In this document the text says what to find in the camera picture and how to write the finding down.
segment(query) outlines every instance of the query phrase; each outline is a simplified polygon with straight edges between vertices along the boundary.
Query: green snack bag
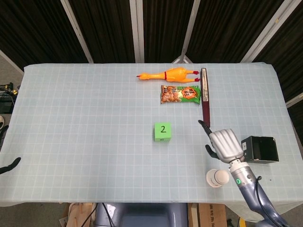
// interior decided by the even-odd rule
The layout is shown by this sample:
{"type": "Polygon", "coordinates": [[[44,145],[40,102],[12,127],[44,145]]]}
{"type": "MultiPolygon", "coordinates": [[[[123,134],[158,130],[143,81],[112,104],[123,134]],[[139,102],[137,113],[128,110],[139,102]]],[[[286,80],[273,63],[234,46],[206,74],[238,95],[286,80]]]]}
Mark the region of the green snack bag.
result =
{"type": "Polygon", "coordinates": [[[161,103],[188,103],[200,104],[201,90],[199,86],[176,87],[161,86],[161,103]]]}

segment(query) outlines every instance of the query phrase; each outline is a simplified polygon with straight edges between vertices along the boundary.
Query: white bottle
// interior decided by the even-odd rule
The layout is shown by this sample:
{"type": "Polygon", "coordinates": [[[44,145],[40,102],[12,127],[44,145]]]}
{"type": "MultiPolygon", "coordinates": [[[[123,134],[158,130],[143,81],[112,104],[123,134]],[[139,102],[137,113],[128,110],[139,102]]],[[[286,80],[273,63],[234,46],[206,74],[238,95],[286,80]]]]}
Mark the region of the white bottle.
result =
{"type": "Polygon", "coordinates": [[[218,188],[229,182],[229,174],[226,170],[211,169],[206,174],[206,181],[213,188],[218,188]]]}

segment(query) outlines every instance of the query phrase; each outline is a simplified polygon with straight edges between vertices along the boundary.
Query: robotic arm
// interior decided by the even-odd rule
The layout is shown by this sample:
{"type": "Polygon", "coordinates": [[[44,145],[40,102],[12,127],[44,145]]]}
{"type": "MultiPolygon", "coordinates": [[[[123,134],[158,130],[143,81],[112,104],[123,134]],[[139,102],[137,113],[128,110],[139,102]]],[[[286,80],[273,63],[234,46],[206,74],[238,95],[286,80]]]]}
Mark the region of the robotic arm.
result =
{"type": "Polygon", "coordinates": [[[212,132],[202,120],[198,122],[204,128],[216,151],[213,152],[211,147],[206,145],[208,154],[230,165],[230,173],[248,207],[263,216],[264,220],[258,222],[256,226],[288,227],[287,222],[277,213],[259,184],[261,177],[256,178],[250,166],[244,161],[243,150],[234,132],[231,129],[212,132]]]}

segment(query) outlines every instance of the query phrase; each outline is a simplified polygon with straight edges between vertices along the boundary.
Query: yellow rubber chicken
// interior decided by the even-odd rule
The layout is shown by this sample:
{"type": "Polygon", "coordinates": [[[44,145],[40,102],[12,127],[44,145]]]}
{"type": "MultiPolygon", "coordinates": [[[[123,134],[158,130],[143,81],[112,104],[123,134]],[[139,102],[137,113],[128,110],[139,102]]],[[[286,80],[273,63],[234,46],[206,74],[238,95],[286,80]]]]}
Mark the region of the yellow rubber chicken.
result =
{"type": "Polygon", "coordinates": [[[139,79],[165,79],[168,82],[179,82],[179,83],[200,81],[200,78],[187,79],[186,75],[188,73],[193,73],[197,75],[199,71],[186,70],[185,68],[174,68],[174,69],[169,69],[165,72],[155,73],[155,74],[149,74],[144,72],[137,77],[139,77],[139,79]]]}

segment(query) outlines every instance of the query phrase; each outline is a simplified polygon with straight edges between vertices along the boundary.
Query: number 2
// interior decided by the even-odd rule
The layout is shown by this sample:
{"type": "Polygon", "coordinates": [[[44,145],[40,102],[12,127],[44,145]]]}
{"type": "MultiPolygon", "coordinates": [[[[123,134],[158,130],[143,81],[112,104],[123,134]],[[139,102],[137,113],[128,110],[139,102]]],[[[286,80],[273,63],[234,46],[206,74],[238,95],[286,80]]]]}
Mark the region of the number 2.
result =
{"type": "Polygon", "coordinates": [[[165,130],[165,126],[164,125],[161,126],[161,128],[163,128],[161,132],[166,132],[166,131],[164,131],[165,130]]]}

